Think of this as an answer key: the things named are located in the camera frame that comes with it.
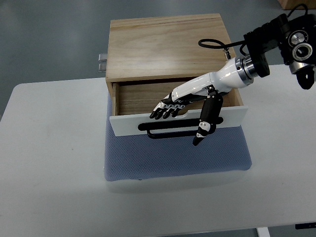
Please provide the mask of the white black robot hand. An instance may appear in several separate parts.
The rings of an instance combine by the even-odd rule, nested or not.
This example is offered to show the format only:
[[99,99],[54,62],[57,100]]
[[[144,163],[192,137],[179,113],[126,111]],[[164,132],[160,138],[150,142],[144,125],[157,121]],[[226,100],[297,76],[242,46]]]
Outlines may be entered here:
[[203,100],[197,133],[193,139],[193,145],[196,146],[215,131],[223,96],[233,88],[244,88],[252,84],[257,76],[249,56],[229,59],[219,71],[204,74],[174,88],[157,104],[150,118],[176,117],[185,106]]

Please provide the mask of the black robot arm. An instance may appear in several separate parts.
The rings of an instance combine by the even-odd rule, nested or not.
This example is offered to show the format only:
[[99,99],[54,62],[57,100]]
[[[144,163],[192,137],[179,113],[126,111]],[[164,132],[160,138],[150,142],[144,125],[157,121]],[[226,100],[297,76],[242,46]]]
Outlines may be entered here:
[[263,78],[270,74],[265,53],[279,48],[285,65],[296,75],[303,89],[315,82],[316,16],[305,14],[289,20],[281,14],[269,23],[244,35],[245,45],[256,74]]

